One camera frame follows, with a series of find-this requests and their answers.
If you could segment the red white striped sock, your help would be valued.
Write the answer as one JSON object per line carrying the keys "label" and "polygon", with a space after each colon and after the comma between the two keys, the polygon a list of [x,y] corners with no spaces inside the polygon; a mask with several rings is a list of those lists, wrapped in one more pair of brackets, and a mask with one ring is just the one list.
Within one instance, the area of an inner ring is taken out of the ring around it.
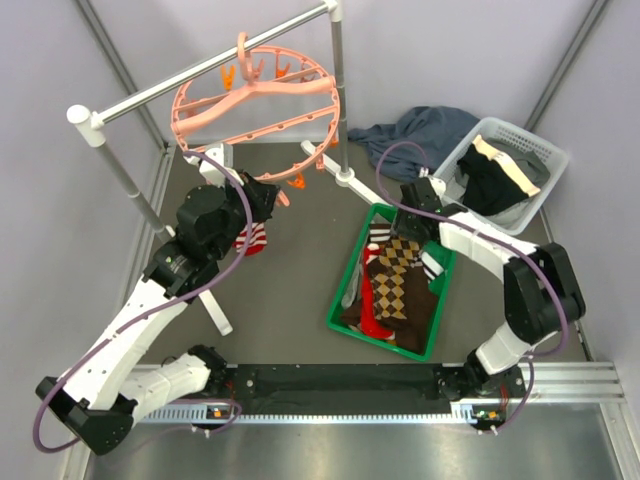
{"label": "red white striped sock", "polygon": [[264,223],[253,223],[251,227],[251,235],[247,236],[247,229],[244,228],[233,243],[233,248],[237,253],[240,253],[243,249],[245,241],[248,241],[248,246],[245,252],[245,256],[253,256],[262,252],[268,245],[267,233]]}

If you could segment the pink round clip hanger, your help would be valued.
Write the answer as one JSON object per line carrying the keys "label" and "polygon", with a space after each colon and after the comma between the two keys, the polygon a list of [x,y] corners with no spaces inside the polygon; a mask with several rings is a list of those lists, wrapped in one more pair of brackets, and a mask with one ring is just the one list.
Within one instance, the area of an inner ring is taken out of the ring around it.
{"label": "pink round clip hanger", "polygon": [[178,146],[189,149],[188,137],[220,120],[242,104],[268,97],[303,97],[325,95],[329,104],[298,116],[290,116],[271,125],[263,126],[221,141],[234,146],[284,132],[320,118],[328,119],[327,136],[311,148],[308,157],[277,173],[264,173],[258,177],[267,183],[286,182],[294,185],[310,167],[325,169],[324,154],[338,137],[342,113],[337,80],[318,62],[290,48],[262,45],[248,47],[249,37],[241,32],[237,37],[237,62],[229,69],[239,72],[244,84],[238,88],[227,86],[218,96],[190,101],[187,93],[192,82],[178,87],[171,109],[171,130]]}

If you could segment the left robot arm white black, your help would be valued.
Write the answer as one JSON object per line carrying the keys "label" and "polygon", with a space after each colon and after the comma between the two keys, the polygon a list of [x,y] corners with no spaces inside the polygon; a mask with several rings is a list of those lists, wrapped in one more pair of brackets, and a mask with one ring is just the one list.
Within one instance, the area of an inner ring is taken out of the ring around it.
{"label": "left robot arm white black", "polygon": [[187,395],[224,390],[226,362],[205,345],[141,376],[131,372],[193,299],[224,277],[218,263],[237,239],[270,219],[282,200],[279,186],[246,172],[187,193],[174,235],[154,252],[111,324],[76,366],[36,388],[76,440],[106,455],[148,414]]}

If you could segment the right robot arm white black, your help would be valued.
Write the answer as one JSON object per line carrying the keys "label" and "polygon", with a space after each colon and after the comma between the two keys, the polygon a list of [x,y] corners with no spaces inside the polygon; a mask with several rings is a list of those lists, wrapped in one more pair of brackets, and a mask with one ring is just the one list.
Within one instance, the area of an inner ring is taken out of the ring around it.
{"label": "right robot arm white black", "polygon": [[420,243],[433,241],[492,273],[503,285],[505,320],[467,356],[462,371],[439,381],[452,400],[492,394],[503,373],[537,346],[582,318],[586,303],[569,255],[558,243],[536,245],[509,236],[466,208],[445,205],[437,181],[419,178],[401,186],[394,228]]}

